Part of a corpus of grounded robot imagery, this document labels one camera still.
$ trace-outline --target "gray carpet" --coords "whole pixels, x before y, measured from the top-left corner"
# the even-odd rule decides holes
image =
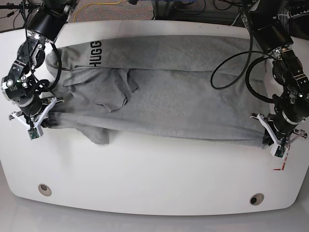
[[[9,3],[14,3],[18,5],[21,0],[7,0]],[[1,1],[0,4],[6,4],[7,1]],[[117,2],[118,0],[80,0],[76,11],[70,19],[73,22],[75,13],[83,6],[94,3],[94,2]],[[33,3],[41,2],[40,0],[31,0]],[[228,3],[216,1],[218,8],[226,8]],[[181,6],[182,8],[201,11],[204,8],[204,0],[197,0],[191,5]],[[212,0],[206,0],[206,10],[216,10],[213,7]],[[12,10],[0,10],[0,17],[6,16]],[[236,12],[238,8],[233,6],[228,11]],[[18,11],[9,18],[0,19],[0,31],[12,29],[13,20],[17,16]],[[77,22],[85,21],[100,21],[100,20],[150,20],[153,17],[153,8],[149,0],[140,0],[137,5],[131,5],[127,0],[123,0],[117,5],[93,5],[86,7],[80,11],[79,15],[76,17]],[[21,27],[23,25],[23,19],[19,14],[15,20],[15,27]]]

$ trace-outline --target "white desk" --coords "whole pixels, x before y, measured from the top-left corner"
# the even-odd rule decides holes
[[[169,21],[104,21],[69,24],[57,46],[138,35],[195,34],[247,38],[245,29]],[[0,34],[0,76],[7,75],[25,40],[24,31]],[[309,73],[309,42],[294,39]],[[43,65],[36,75],[51,77]],[[271,73],[269,94],[276,90]],[[29,141],[8,115],[18,108],[0,97],[0,160],[11,191],[23,198],[99,211],[150,215],[214,215],[286,208],[295,201],[309,165],[308,142],[297,141],[284,171],[269,150],[221,143],[111,132],[95,145],[75,130],[49,130]],[[309,131],[309,125],[302,124]],[[41,195],[39,184],[52,190]],[[262,204],[249,199],[263,193]]]

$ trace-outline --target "circular hole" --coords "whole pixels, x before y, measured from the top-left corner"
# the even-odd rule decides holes
[[[259,205],[264,200],[264,195],[262,193],[257,193],[250,198],[251,205]]]
[[[50,195],[52,195],[51,189],[47,185],[44,185],[44,184],[39,185],[39,192],[46,197],[49,197]]]
[[[43,189],[44,191],[47,190],[47,186],[46,185],[41,185],[41,189]]]

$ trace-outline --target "black lettering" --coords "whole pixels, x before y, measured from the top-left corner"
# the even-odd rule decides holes
[[[101,46],[102,46],[102,43],[101,43],[101,41],[93,41],[93,42],[90,43],[90,46],[91,46],[92,48],[101,47]]]
[[[101,56],[93,56],[93,57],[90,57],[90,61],[100,61],[102,59]]]
[[[99,65],[99,67],[101,67],[101,62],[90,62],[90,65],[93,65],[94,67],[97,67],[97,65]]]
[[[101,54],[102,54],[102,49],[101,48],[97,48],[97,49],[91,50],[91,55],[92,56],[101,55]]]

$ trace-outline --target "yellow cable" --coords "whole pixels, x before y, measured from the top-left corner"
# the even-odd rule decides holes
[[[79,12],[82,10],[82,9],[84,9],[84,8],[86,8],[86,7],[88,7],[88,6],[92,6],[92,5],[116,5],[116,4],[120,4],[122,2],[122,0],[119,0],[118,2],[100,2],[100,3],[90,3],[90,4],[87,4],[86,6],[83,6],[81,9],[79,9],[77,12],[76,12],[76,14],[75,14],[75,16],[74,16],[74,23],[76,22],[76,16],[79,14]]]

